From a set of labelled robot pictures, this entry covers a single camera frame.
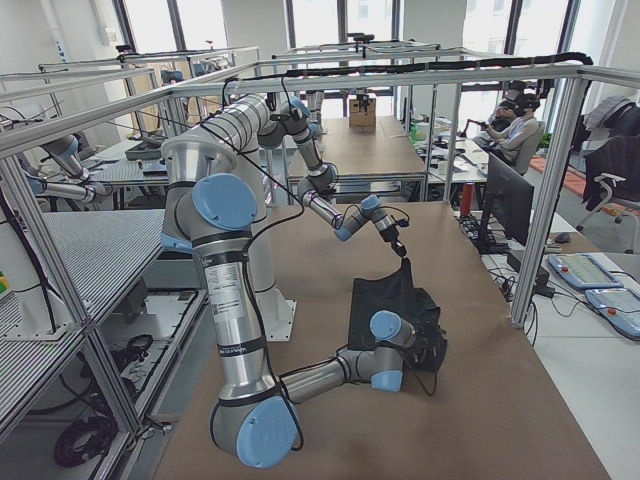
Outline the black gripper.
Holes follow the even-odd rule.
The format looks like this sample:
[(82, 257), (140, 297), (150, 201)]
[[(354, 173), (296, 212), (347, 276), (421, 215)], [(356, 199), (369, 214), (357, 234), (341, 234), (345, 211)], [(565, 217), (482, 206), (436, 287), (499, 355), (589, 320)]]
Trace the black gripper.
[(385, 242), (393, 245), (393, 250), (396, 254), (404, 258), (407, 255), (407, 250), (405, 245), (399, 241), (399, 233), (396, 226), (397, 223), (394, 219), (382, 219), (379, 221), (379, 233)]
[(414, 347), (415, 368), (440, 368), (445, 358), (445, 330), (440, 326), (427, 326), (417, 336)]

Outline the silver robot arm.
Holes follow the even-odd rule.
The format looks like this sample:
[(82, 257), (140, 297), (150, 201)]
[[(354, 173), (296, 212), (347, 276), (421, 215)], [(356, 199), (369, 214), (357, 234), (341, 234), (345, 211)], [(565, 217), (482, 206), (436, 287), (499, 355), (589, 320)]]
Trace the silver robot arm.
[(163, 144), (170, 195), (162, 242), (202, 265), (224, 383), (209, 421), (213, 443), (264, 469), (303, 446), (297, 407), (347, 383), (400, 390), (406, 372), (437, 373), (447, 342), (439, 307), (414, 285), (411, 264), (354, 283), (349, 341), (318, 363), (273, 370), (264, 318), (250, 281), (249, 246), (258, 202), (234, 169), (245, 150), (209, 130)]
[(267, 149), (286, 137), (292, 138), (307, 169), (294, 194), (301, 208), (321, 217), (342, 241), (371, 223), (396, 255), (406, 256), (398, 229), (408, 223), (396, 220), (378, 197), (366, 197), (350, 215), (338, 212), (331, 205), (329, 195), (337, 183), (337, 169), (323, 160), (308, 118), (306, 108), (296, 98), (278, 106), (265, 95), (248, 94), (201, 121), (190, 132), (202, 134), (205, 143), (216, 152), (234, 154), (245, 160), (249, 158), (248, 145), (252, 140)]

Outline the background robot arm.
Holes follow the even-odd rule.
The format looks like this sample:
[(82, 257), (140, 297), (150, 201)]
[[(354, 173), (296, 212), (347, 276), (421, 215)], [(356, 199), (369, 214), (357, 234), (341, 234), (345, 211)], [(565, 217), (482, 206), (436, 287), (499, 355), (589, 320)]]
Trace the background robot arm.
[(49, 154), (69, 179), (69, 182), (54, 182), (35, 174), (29, 162), (20, 162), (26, 180), (36, 197), (60, 197), (82, 203), (92, 203), (106, 197), (113, 188), (96, 181), (79, 159), (79, 140), (66, 135), (40, 145)]

